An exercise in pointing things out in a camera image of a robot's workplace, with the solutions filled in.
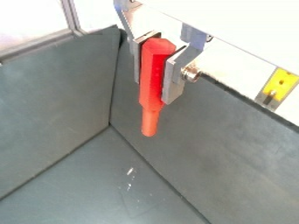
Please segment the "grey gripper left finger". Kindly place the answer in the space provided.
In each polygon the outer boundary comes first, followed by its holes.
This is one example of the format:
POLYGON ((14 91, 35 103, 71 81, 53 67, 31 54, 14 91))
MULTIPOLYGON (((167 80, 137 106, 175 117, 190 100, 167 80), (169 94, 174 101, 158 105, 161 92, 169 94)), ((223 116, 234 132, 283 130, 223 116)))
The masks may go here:
POLYGON ((142 46, 150 38, 159 38, 159 31, 150 31, 141 37, 130 37, 130 51, 134 55, 134 69, 135 69, 135 82, 141 81, 141 69, 142 69, 142 46))

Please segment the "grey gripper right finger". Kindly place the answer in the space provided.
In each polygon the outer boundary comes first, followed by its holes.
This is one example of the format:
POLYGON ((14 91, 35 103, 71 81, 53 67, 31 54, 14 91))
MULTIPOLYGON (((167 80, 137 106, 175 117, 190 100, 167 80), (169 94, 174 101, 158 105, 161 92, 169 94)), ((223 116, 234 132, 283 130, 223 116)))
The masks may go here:
POLYGON ((190 45, 183 46, 169 57, 165 63, 162 100, 167 105, 183 94, 186 81, 183 79, 182 69, 194 61, 199 54, 199 49, 190 45))

